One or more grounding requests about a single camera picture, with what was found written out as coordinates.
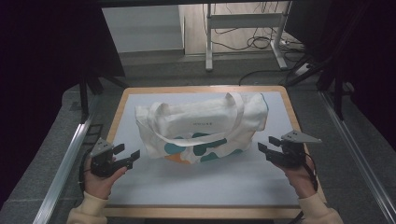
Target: bag handle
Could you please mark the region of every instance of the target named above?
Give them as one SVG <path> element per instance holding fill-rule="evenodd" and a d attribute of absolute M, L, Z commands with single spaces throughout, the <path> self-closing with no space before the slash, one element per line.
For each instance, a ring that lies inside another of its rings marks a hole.
<path fill-rule="evenodd" d="M 219 141 L 228 135 L 230 135 L 236 127 L 239 126 L 241 123 L 242 117 L 244 115 L 244 110 L 245 110 L 245 105 L 244 101 L 242 100 L 242 96 L 237 93 L 237 92 L 228 92 L 225 98 L 232 98 L 234 103 L 235 103 L 235 109 L 236 109 L 236 117 L 233 122 L 233 127 L 226 131 L 226 132 L 221 132 L 221 133 L 213 133 L 210 135 L 205 135 L 201 137 L 196 137 L 196 138 L 186 138 L 186 139 L 169 139 L 164 136 L 162 136 L 158 132 L 158 125 L 157 125 L 157 113 L 158 110 L 161 106 L 165 105 L 164 103 L 154 103 L 149 112 L 148 112 L 148 127 L 163 141 L 171 144 L 175 144 L 180 147 L 192 147 L 192 146 L 197 146 L 205 143 L 211 143 L 214 141 Z"/>

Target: wall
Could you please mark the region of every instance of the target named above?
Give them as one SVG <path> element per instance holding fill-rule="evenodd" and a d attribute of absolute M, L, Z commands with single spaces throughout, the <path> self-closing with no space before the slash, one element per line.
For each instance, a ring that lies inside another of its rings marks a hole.
<path fill-rule="evenodd" d="M 111 7 L 103 13 L 118 53 L 183 49 L 178 6 Z"/>

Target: hand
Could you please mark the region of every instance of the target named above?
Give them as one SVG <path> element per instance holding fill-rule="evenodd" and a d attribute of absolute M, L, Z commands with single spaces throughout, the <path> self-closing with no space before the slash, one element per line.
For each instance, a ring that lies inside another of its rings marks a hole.
<path fill-rule="evenodd" d="M 311 158 L 306 157 L 306 164 L 311 170 L 314 169 L 314 163 Z M 274 164 L 274 166 L 285 172 L 285 176 L 289 179 L 290 184 L 294 187 L 300 199 L 308 198 L 316 194 L 309 174 L 303 166 L 298 168 L 285 168 L 276 164 Z"/>
<path fill-rule="evenodd" d="M 85 163 L 84 183 L 85 191 L 92 196 L 107 200 L 111 193 L 111 187 L 127 171 L 126 167 L 120 168 L 111 177 L 103 178 L 91 173 L 91 158 Z"/>

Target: beige sleeve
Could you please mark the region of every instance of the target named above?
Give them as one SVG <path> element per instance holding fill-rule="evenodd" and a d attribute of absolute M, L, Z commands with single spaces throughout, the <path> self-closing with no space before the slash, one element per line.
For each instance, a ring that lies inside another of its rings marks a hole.
<path fill-rule="evenodd" d="M 107 218 L 103 216 L 103 208 L 107 200 L 99 199 L 84 192 L 84 200 L 77 208 L 73 208 L 67 219 L 67 224 L 106 224 Z"/>
<path fill-rule="evenodd" d="M 304 212 L 304 224 L 343 224 L 340 215 L 332 208 L 328 208 L 315 194 L 309 198 L 300 199 L 299 204 Z"/>

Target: cable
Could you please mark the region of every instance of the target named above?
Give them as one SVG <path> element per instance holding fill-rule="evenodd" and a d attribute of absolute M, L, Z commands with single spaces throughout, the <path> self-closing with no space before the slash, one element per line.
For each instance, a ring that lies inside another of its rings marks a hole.
<path fill-rule="evenodd" d="M 251 76 L 253 74 L 256 74 L 256 73 L 260 73 L 260 72 L 287 72 L 287 71 L 290 71 L 290 70 L 292 70 L 292 69 L 287 69 L 287 70 L 258 70 L 258 71 L 250 72 L 250 73 L 247 73 L 246 75 L 242 76 L 241 78 L 239 78 L 238 86 L 241 86 L 241 82 L 242 82 L 242 80 L 244 78 L 246 78 L 248 76 Z"/>
<path fill-rule="evenodd" d="M 265 27 L 265 28 L 271 29 L 271 34 L 272 34 L 273 32 L 274 32 L 275 34 L 277 34 L 277 31 L 274 29 L 274 27 Z M 289 41 L 288 39 L 285 39 L 285 38 L 282 38 L 282 37 L 281 37 L 280 39 L 283 40 L 283 41 L 287 41 L 287 42 L 289 42 L 289 43 L 291 43 L 291 44 L 301 44 L 301 45 L 303 45 L 302 42 Z"/>
<path fill-rule="evenodd" d="M 214 8 L 213 14 L 216 14 L 216 5 L 217 5 L 217 4 L 215 4 L 215 8 Z M 234 30 L 237 30 L 237 29 L 238 29 L 238 28 L 233 28 L 233 29 L 230 29 L 230 30 L 225 31 L 225 32 L 218 32 L 218 30 L 215 29 L 215 33 L 218 34 L 218 35 L 224 35 L 224 34 L 227 34 L 227 33 L 231 32 L 231 31 L 234 31 Z"/>
<path fill-rule="evenodd" d="M 204 29 L 205 29 L 205 33 L 207 34 L 207 30 L 206 30 L 206 26 L 205 26 L 205 9 L 204 9 L 204 4 L 202 4 L 202 12 L 203 12 L 203 18 L 204 18 Z M 217 33 L 217 34 L 220 34 L 220 35 L 222 35 L 222 34 L 226 34 L 226 33 L 229 33 L 229 32 L 231 32 L 231 31 L 234 31 L 234 30 L 237 30 L 238 28 L 234 28 L 234 29 L 231 29 L 231 30 L 228 30 L 228 31 L 225 31 L 225 32 L 223 32 L 223 33 L 218 33 L 217 31 L 216 31 L 216 29 L 215 29 L 215 32 Z M 235 48 L 232 48 L 232 47 L 230 47 L 230 46 L 227 46 L 227 45 L 225 45 L 225 44 L 222 44 L 222 43 L 219 43 L 219 42 L 215 42 L 215 41 L 211 41 L 213 44 L 216 44 L 216 45 L 220 45 L 220 46 L 223 46 L 224 48 L 227 48 L 227 49 L 232 49 L 232 50 L 244 50 L 244 49 L 249 49 L 249 48 L 254 48 L 254 49 L 266 49 L 266 48 L 268 48 L 268 46 L 270 46 L 270 43 L 271 43 L 271 38 L 268 38 L 268 37 L 265 37 L 265 36 L 255 36 L 255 34 L 257 33 L 257 30 L 258 30 L 259 28 L 256 28 L 256 30 L 255 30 L 255 32 L 254 32 L 254 34 L 253 34 L 253 37 L 251 37 L 251 38 L 249 38 L 248 40 L 247 40 L 247 46 L 246 47 L 244 47 L 244 48 L 241 48 L 241 49 L 235 49 Z M 265 40 L 266 42 L 267 42 L 267 44 L 264 46 L 264 47 L 258 47 L 257 45 L 256 45 L 256 42 L 257 41 L 263 41 L 263 40 Z"/>
<path fill-rule="evenodd" d="M 84 182 L 85 162 L 87 160 L 88 155 L 92 152 L 92 150 L 93 150 L 93 147 L 87 149 L 84 152 L 84 155 L 81 158 L 81 162 L 79 164 L 79 169 L 78 169 L 78 184 L 79 184 L 79 188 L 80 188 L 83 196 L 84 196 L 84 191 L 85 191 L 85 182 Z"/>
<path fill-rule="evenodd" d="M 286 76 L 285 76 L 282 80 L 279 81 L 278 85 L 283 86 L 283 87 L 286 87 L 285 85 L 288 83 L 289 76 L 294 72 L 295 68 L 297 68 L 297 67 L 300 68 L 301 65 L 305 64 L 306 62 L 308 62 L 308 61 L 311 60 L 311 59 L 312 59 L 312 56 L 309 56 L 309 55 L 306 55 L 306 54 L 305 54 L 305 55 L 293 66 L 293 68 L 286 74 Z"/>
<path fill-rule="evenodd" d="M 262 4 L 262 2 L 260 2 L 253 10 L 253 13 L 256 11 L 256 9 Z"/>
<path fill-rule="evenodd" d="M 228 9 L 228 11 L 230 12 L 230 14 L 233 14 L 233 13 L 231 12 L 231 10 L 228 8 L 228 3 L 225 4 L 225 7 L 227 7 L 227 9 Z"/>
<path fill-rule="evenodd" d="M 312 157 L 305 153 L 305 156 L 307 156 L 309 158 L 309 160 L 311 160 L 314 163 L 314 168 L 311 169 L 311 167 L 308 166 L 308 164 L 304 163 L 303 167 L 305 168 L 306 172 L 309 174 L 309 179 L 312 182 L 312 185 L 314 186 L 314 190 L 315 192 L 318 192 L 318 176 L 317 176 L 317 166 L 315 165 L 315 161 L 314 159 L 312 159 Z M 303 211 L 301 211 L 297 217 L 295 217 L 291 222 L 289 222 L 289 224 L 295 224 L 297 223 L 302 217 L 303 217 L 304 213 Z"/>
<path fill-rule="evenodd" d="M 265 4 L 262 4 L 262 13 L 265 12 L 265 8 L 267 7 L 267 2 L 265 2 Z"/>
<path fill-rule="evenodd" d="M 276 12 L 276 10 L 277 10 L 277 5 L 279 4 L 279 2 L 276 2 L 276 6 L 275 6 L 275 10 L 274 10 L 274 12 Z"/>

